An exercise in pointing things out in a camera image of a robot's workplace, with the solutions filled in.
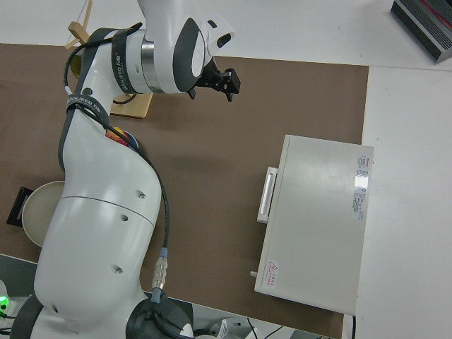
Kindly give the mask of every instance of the gray surface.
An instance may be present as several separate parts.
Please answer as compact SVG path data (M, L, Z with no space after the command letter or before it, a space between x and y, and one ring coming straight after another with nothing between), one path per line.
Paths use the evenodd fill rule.
M0 280L10 297L24 297L34 293L36 264L0 254Z

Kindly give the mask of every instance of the brown table mat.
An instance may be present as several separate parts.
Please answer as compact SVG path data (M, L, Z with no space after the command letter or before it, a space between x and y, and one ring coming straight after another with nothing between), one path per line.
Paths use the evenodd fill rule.
M6 219L20 186L64 179L57 149L66 94L63 47L0 44L0 252L36 261L40 249ZM130 131L168 190L172 232L166 292L189 302L339 338L342 314L254 292L265 225L256 222L267 166L285 134L361 143L368 68L219 58L242 81L231 103L155 95L146 119L112 117ZM150 289L163 237L159 217L143 264Z

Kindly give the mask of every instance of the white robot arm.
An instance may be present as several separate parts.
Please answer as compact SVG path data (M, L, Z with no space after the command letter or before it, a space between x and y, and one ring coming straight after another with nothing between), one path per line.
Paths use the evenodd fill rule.
M194 98L195 86L204 86L230 101L239 79L233 69L219 72L213 56L234 33L219 16L202 17L196 0L138 2L146 30L102 28L71 55L83 53L73 93L65 80L64 192L42 246L36 295L14 321L12 339L193 337L189 317L162 293L166 242L151 300L139 282L162 181L139 149L108 139L105 129L112 129L108 110L122 93Z

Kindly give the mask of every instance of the warning label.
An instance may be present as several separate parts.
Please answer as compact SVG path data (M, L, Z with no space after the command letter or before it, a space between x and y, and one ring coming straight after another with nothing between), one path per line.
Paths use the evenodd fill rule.
M267 261L267 269L265 275L265 287L275 288L276 278L278 276L279 263L274 260Z
M357 160L352 212L353 217L358 220L363 220L366 216L365 201L369 187L369 161L370 158L367 155L361 155Z

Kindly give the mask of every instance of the connector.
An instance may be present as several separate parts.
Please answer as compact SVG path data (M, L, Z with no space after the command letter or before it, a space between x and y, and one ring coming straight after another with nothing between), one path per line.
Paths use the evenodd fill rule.
M162 247L160 250L160 256L157 259L154 267L154 277L152 283L153 296L150 298L150 302L153 304L160 303L160 296L162 295L163 286L165 285L165 278L167 276L168 269L168 249Z
M168 260L167 260L167 249L162 248L160 251L160 257L157 259L154 267L154 276L152 288L160 288L163 290L165 285L165 278L167 276Z

